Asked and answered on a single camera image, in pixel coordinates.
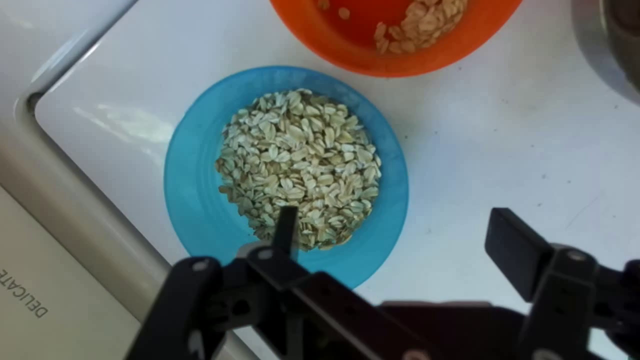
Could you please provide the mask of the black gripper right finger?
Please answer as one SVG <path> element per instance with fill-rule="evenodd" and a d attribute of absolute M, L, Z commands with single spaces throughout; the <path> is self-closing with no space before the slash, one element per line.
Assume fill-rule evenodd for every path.
<path fill-rule="evenodd" d="M 536 293 L 554 247 L 510 208 L 491 208 L 484 249 L 524 301 Z"/>

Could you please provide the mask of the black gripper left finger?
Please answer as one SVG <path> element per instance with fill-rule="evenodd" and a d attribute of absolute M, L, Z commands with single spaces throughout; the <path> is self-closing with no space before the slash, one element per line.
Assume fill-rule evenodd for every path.
<path fill-rule="evenodd" d="M 296 237 L 296 206 L 283 206 L 277 213 L 277 222 L 272 235 L 272 247 L 288 257 L 294 256 L 294 237 Z"/>

